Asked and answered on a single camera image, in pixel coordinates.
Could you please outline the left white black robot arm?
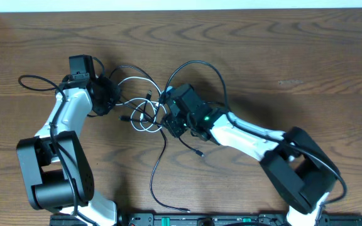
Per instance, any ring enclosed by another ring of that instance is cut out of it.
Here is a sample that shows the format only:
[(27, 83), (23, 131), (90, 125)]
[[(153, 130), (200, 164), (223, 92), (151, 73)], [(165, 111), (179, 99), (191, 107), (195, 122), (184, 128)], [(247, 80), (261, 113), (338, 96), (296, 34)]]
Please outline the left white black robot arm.
[(120, 88), (107, 77), (67, 75), (51, 84), (56, 104), (44, 126), (16, 147), (31, 207), (71, 215), (86, 225), (117, 225), (113, 201), (94, 189), (94, 177), (79, 141), (90, 112), (106, 115)]

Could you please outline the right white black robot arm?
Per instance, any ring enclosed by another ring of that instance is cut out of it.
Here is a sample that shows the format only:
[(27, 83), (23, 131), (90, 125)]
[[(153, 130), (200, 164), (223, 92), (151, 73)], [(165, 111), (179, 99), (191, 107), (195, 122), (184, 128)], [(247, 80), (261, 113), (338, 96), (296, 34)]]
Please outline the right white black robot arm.
[(227, 107), (212, 108), (195, 92), (167, 93), (160, 102), (170, 113), (162, 124), (173, 137), (186, 131), (203, 141), (237, 149), (256, 159), (279, 195), (289, 205), (289, 225), (317, 225), (327, 197), (341, 174), (307, 132), (287, 132), (256, 126)]

